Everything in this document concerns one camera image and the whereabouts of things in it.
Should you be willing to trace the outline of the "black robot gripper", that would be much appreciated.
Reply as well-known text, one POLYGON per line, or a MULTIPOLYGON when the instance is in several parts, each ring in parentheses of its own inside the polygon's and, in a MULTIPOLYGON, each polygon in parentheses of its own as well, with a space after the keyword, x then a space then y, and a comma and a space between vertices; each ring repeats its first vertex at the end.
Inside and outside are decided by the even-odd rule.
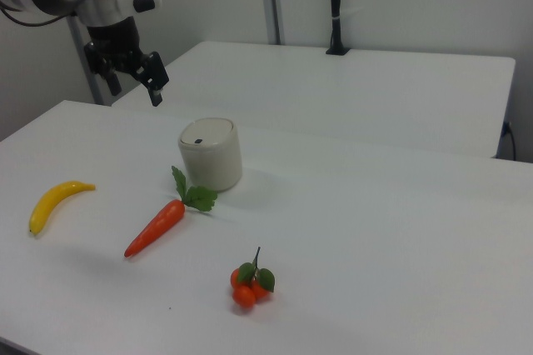
POLYGON ((162 89, 169 82, 158 52, 144 54, 133 17, 106 27, 87 27, 91 40, 84 46, 88 66, 107 83, 114 97, 122 92, 116 71, 136 76, 148 91, 153 107, 162 103, 162 89))

